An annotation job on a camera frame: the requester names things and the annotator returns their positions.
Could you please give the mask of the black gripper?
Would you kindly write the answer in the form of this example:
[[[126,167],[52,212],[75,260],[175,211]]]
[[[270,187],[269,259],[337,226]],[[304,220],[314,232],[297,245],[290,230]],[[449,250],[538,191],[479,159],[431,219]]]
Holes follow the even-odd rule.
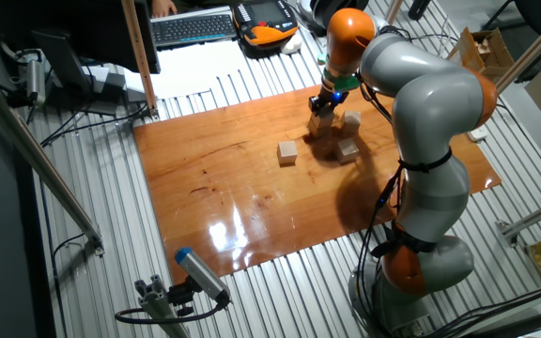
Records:
[[[335,112],[342,115],[345,112],[344,94],[340,91],[333,92],[326,88],[321,88],[318,96],[309,98],[309,109],[313,115],[318,115],[318,111],[326,106],[335,107]]]

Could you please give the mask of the person hand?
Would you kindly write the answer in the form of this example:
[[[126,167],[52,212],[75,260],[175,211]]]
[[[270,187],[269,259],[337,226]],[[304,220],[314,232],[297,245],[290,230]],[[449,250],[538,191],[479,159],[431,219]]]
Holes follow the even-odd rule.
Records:
[[[177,6],[172,0],[152,0],[152,17],[162,18],[178,13]]]

